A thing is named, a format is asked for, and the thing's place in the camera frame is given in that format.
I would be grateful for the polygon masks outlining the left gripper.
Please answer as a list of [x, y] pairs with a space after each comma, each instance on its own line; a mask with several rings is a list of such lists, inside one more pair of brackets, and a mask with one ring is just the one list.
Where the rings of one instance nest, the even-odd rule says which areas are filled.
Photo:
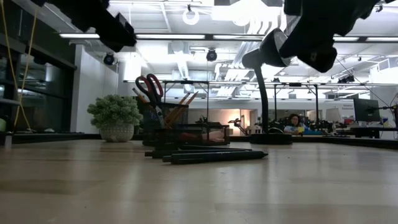
[[100, 41], [114, 52], [120, 52], [125, 46], [134, 47], [137, 44], [133, 26], [119, 12], [115, 17], [108, 16], [96, 28]]

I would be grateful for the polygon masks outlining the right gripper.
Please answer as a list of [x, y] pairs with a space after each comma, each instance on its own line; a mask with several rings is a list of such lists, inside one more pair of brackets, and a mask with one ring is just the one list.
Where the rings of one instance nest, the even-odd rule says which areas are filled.
[[334, 34], [317, 21], [300, 18], [287, 40], [279, 49], [283, 58], [297, 57], [318, 72], [325, 73], [337, 56]]

